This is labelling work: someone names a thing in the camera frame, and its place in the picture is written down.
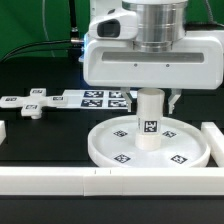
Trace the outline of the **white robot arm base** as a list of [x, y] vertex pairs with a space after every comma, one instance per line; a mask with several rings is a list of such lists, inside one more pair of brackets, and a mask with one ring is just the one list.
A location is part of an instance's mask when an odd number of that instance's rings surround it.
[[81, 48], [79, 61], [84, 61], [84, 51], [89, 42], [88, 30], [90, 22], [97, 16], [103, 17], [110, 10], [119, 8], [122, 0], [81, 0], [78, 5], [78, 28], [84, 46]]

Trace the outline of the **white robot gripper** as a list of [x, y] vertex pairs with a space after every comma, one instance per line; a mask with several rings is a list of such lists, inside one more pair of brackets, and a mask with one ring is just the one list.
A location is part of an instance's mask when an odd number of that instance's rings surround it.
[[172, 49], [136, 51], [130, 41], [91, 40], [84, 54], [84, 80], [91, 86], [122, 87], [129, 112], [136, 100], [129, 87], [169, 88], [169, 113], [181, 89], [215, 89], [224, 76], [224, 31], [189, 31]]

